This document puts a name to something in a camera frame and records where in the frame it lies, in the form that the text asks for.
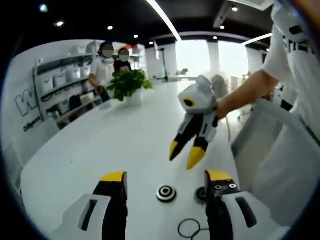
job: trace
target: person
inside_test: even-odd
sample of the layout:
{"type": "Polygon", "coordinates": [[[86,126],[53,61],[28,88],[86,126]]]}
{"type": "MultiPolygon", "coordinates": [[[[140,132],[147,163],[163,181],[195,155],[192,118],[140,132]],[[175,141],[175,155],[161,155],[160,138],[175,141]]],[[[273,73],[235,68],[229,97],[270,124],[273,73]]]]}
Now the person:
{"type": "Polygon", "coordinates": [[[112,79],[112,63],[114,55],[114,47],[111,43],[103,42],[97,52],[98,57],[93,60],[88,81],[100,94],[103,102],[110,99],[106,92],[106,86],[112,79]]]}
{"type": "Polygon", "coordinates": [[[131,65],[128,61],[116,60],[113,64],[116,73],[132,72],[131,65]]]}
{"type": "MultiPolygon", "coordinates": [[[[272,9],[272,38],[262,69],[233,93],[219,99],[219,119],[254,103],[271,92],[279,81],[293,86],[297,101],[292,117],[298,118],[320,146],[320,64],[298,20],[279,3],[272,9]]],[[[311,199],[320,176],[320,163],[299,151],[301,142],[284,127],[262,161],[251,193],[269,209],[282,226],[292,226],[311,199]]]]}

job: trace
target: white t-shirt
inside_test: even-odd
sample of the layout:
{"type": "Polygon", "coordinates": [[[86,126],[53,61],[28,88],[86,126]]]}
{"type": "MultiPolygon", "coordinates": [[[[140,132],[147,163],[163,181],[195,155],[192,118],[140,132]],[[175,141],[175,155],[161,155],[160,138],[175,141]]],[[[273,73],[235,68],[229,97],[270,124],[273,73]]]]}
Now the white t-shirt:
{"type": "MultiPolygon", "coordinates": [[[[314,51],[283,36],[274,23],[270,51],[262,69],[292,85],[297,93],[294,113],[320,139],[320,64],[314,51]]],[[[305,150],[294,131],[286,126],[260,164],[251,192],[282,226],[292,226],[308,204],[320,177],[320,162],[305,150]]]]}
{"type": "Polygon", "coordinates": [[[90,74],[95,75],[98,82],[107,87],[112,80],[112,73],[115,71],[112,58],[102,58],[98,56],[93,60],[90,74]]]}
{"type": "Polygon", "coordinates": [[[270,51],[262,69],[298,93],[293,108],[320,139],[320,64],[315,51],[282,35],[276,23],[272,28],[270,51]]]}

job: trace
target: black hair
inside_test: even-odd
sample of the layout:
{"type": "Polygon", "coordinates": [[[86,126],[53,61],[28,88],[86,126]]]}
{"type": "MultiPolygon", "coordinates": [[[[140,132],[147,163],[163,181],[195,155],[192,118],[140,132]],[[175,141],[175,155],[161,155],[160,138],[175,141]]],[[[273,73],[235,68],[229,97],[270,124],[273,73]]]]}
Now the black hair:
{"type": "Polygon", "coordinates": [[[120,72],[120,69],[122,67],[128,67],[130,69],[130,72],[132,72],[131,65],[128,61],[116,60],[113,63],[113,67],[114,67],[114,71],[117,73],[120,72]]]}
{"type": "Polygon", "coordinates": [[[102,54],[102,50],[104,49],[104,47],[106,45],[110,44],[112,46],[112,44],[110,42],[107,42],[107,41],[104,41],[103,43],[101,43],[100,47],[99,47],[99,50],[98,50],[98,56],[101,56],[102,54]]]}
{"type": "Polygon", "coordinates": [[[119,51],[118,51],[118,58],[120,58],[120,53],[121,53],[122,50],[127,50],[129,52],[129,50],[126,49],[125,47],[120,48],[119,51]]]}

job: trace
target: ceiling light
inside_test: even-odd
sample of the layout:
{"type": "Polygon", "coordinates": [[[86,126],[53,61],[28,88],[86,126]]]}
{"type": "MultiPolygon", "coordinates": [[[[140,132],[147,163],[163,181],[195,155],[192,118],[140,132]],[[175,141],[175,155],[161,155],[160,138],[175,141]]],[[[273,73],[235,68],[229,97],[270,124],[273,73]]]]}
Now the ceiling light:
{"type": "Polygon", "coordinates": [[[175,39],[180,42],[182,41],[181,37],[179,36],[179,33],[175,29],[174,25],[172,22],[169,20],[168,16],[165,14],[165,12],[162,10],[162,8],[158,5],[158,3],[155,0],[146,0],[148,4],[156,11],[156,13],[162,18],[164,23],[168,26],[170,31],[172,32],[173,36],[175,39]]]}
{"type": "Polygon", "coordinates": [[[57,27],[61,27],[63,24],[64,24],[63,21],[58,21],[55,25],[56,25],[57,27]]]}
{"type": "Polygon", "coordinates": [[[45,4],[41,4],[39,7],[40,11],[43,13],[47,13],[48,12],[48,7],[45,4]]]}
{"type": "Polygon", "coordinates": [[[245,42],[243,42],[241,44],[242,45],[248,45],[248,44],[252,44],[254,42],[260,41],[262,39],[271,38],[271,37],[272,37],[272,33],[268,33],[268,34],[263,35],[263,36],[258,36],[258,37],[254,38],[254,39],[249,40],[249,41],[245,41],[245,42]]]}

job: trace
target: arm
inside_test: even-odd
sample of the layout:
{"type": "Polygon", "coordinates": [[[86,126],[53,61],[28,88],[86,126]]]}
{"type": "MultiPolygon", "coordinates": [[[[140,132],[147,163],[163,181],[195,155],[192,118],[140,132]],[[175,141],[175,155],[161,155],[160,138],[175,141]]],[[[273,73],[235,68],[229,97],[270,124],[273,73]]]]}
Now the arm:
{"type": "Polygon", "coordinates": [[[89,83],[91,83],[91,85],[95,88],[95,89],[98,89],[99,86],[100,86],[100,83],[97,79],[97,72],[98,72],[98,61],[97,59],[95,59],[93,62],[92,62],[92,65],[91,65],[91,70],[90,70],[90,75],[89,75],[89,83]]]}
{"type": "Polygon", "coordinates": [[[273,26],[270,51],[262,69],[251,75],[237,90],[217,102],[216,112],[219,119],[234,110],[255,102],[267,95],[279,82],[293,78],[289,68],[283,37],[273,26]]]}
{"type": "Polygon", "coordinates": [[[89,83],[91,83],[91,85],[92,85],[95,89],[98,89],[98,88],[99,88],[100,84],[99,84],[99,82],[98,82],[98,80],[97,80],[97,77],[96,77],[94,74],[90,73],[90,76],[89,76],[88,81],[89,81],[89,83]]]}
{"type": "Polygon", "coordinates": [[[265,71],[257,71],[237,90],[218,101],[217,113],[219,118],[224,118],[228,113],[267,95],[278,82],[276,78],[268,75],[265,71]]]}

